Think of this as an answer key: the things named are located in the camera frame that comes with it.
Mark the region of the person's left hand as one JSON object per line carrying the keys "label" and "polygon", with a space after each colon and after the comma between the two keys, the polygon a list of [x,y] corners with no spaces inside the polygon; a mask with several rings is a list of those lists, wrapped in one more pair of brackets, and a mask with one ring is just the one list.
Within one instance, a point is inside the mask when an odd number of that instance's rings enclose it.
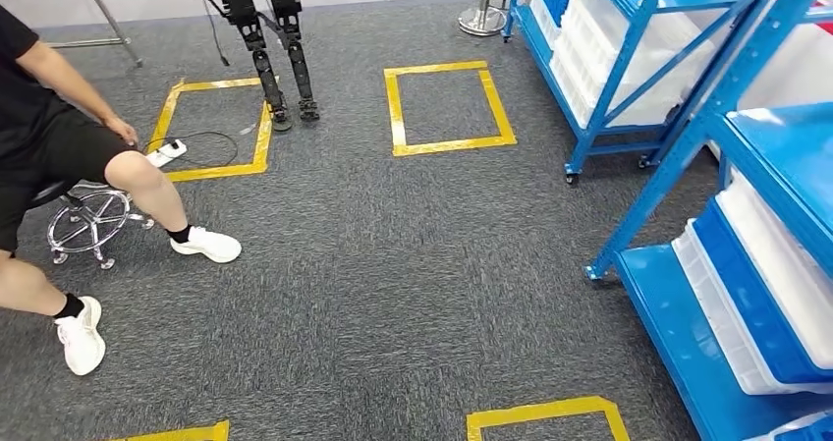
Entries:
{"label": "person's left hand", "polygon": [[108,116],[101,123],[119,135],[128,145],[136,146],[139,141],[137,131],[119,116]]}

